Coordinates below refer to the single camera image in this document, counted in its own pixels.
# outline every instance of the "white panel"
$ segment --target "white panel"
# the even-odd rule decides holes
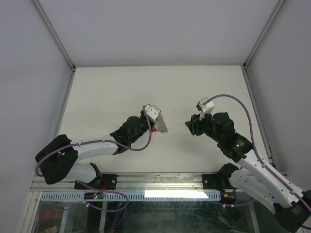
[[[69,75],[31,1],[1,1],[1,232],[15,232],[34,177],[35,155],[51,138]]]
[[[220,93],[234,95],[248,107],[264,154],[239,66],[78,68],[60,133],[80,139],[105,136],[128,117],[139,116],[145,103],[155,104],[162,110],[168,133],[153,133],[144,151],[97,156],[85,163],[96,163],[102,172],[214,172],[231,160],[207,136],[192,136],[185,121],[199,113],[195,106],[200,99]],[[237,131],[249,138],[247,118],[237,102],[222,98],[214,104],[215,113],[229,112]],[[133,147],[141,148],[147,138],[146,133]]]
[[[250,66],[273,154],[289,179],[311,188],[311,1],[288,1]]]
[[[244,63],[277,0],[41,0],[76,65]]]

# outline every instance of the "purple cable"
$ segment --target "purple cable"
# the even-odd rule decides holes
[[[246,106],[236,97],[231,96],[231,95],[227,95],[227,94],[220,94],[220,95],[216,95],[213,96],[212,98],[210,98],[209,100],[207,100],[206,102],[203,103],[203,105],[207,104],[208,102],[218,98],[218,97],[229,97],[231,99],[234,99],[235,101],[237,101],[245,110],[245,113],[247,115],[247,119],[249,122],[249,129],[250,129],[250,133],[251,133],[251,141],[254,147],[254,152],[255,155],[258,159],[258,161],[262,164],[265,165],[265,163],[263,162],[263,159],[261,159],[260,155],[258,154],[256,145],[255,145],[255,140],[254,140],[254,134],[253,134],[253,125],[252,125],[252,120],[251,120],[251,116],[249,115],[249,112],[246,108]],[[273,172],[268,166],[264,166],[278,181],[280,181],[290,192],[294,193],[295,197],[297,197],[305,206],[306,208],[311,212],[311,207],[297,194],[294,192],[294,190],[285,182],[283,181],[275,172]]]
[[[234,204],[234,205],[230,205],[230,204],[225,204],[225,206],[227,206],[227,207],[241,207],[241,206],[246,206],[246,205],[249,205],[250,203],[253,203],[254,201],[256,201],[255,199],[251,199],[250,201],[248,201],[248,202],[246,202],[246,203],[243,203],[243,204]],[[224,205],[224,204],[222,204],[222,203],[220,203],[220,202],[215,202],[215,201],[212,201],[212,203],[214,203],[214,204],[218,204],[218,205]]]
[[[152,128],[151,128],[151,124],[150,124],[149,117],[148,117],[148,115],[147,115],[147,113],[146,113],[145,105],[143,106],[142,110],[143,110],[144,115],[145,115],[145,117],[146,117],[147,124],[148,124],[148,129],[149,129],[149,139],[148,139],[147,144],[146,144],[144,147],[142,147],[142,148],[140,148],[140,149],[135,149],[135,148],[130,148],[130,147],[128,147],[128,146],[125,146],[125,145],[123,145],[123,144],[121,144],[121,143],[119,143],[119,142],[112,141],[112,140],[105,140],[105,142],[114,143],[114,144],[116,144],[116,145],[118,145],[118,146],[121,146],[121,147],[126,148],[126,149],[128,149],[128,150],[133,150],[133,151],[142,151],[142,150],[146,149],[146,148],[149,146],[150,142],[151,142]],[[93,140],[93,141],[82,142],[81,145],[83,146],[83,145],[87,145],[87,144],[101,143],[101,142],[104,142],[104,140]],[[58,149],[54,150],[53,152],[49,153],[48,155],[46,155],[46,156],[45,156],[43,159],[41,159],[41,160],[37,163],[37,165],[35,166],[35,174],[36,174],[37,176],[43,177],[43,175],[40,174],[38,170],[39,170],[40,166],[42,165],[42,163],[43,163],[44,161],[46,161],[46,160],[47,160],[48,158],[50,158],[52,155],[54,155],[54,154],[56,154],[56,153],[58,153],[58,152],[60,152],[60,151],[62,151],[62,150],[64,150],[64,149],[67,149],[67,148],[69,148],[69,147],[76,147],[76,146],[79,146],[79,143],[74,143],[74,144],[66,145],[66,146],[61,147],[61,148],[58,148]]]
[[[301,226],[303,229],[311,231],[311,227]]]
[[[94,209],[101,210],[101,211],[106,211],[106,212],[118,212],[118,211],[124,210],[124,209],[127,207],[128,203],[130,202],[130,200],[128,199],[128,197],[127,197],[125,194],[123,194],[123,193],[114,192],[114,191],[108,191],[108,190],[100,190],[100,189],[92,188],[92,187],[88,186],[86,183],[84,183],[84,182],[82,182],[82,181],[77,181],[77,182],[80,183],[80,184],[82,184],[85,188],[90,189],[90,190],[93,190],[93,191],[95,191],[95,192],[113,193],[113,194],[121,195],[121,196],[123,196],[123,197],[126,199],[125,205],[124,205],[123,207],[121,207],[120,209],[118,209],[118,210],[107,210],[107,209],[102,209],[102,208],[99,208],[99,207],[97,207],[97,206],[95,206],[95,205],[92,205],[91,203],[85,201],[85,203],[87,203],[89,206],[93,207]]]
[[[112,230],[110,230],[110,233],[113,231],[113,229],[115,229],[117,226],[119,226],[123,222],[123,220],[125,219],[125,216],[126,216],[126,211],[127,211],[127,209],[125,209],[124,215],[121,218],[121,220],[115,226],[113,226]]]

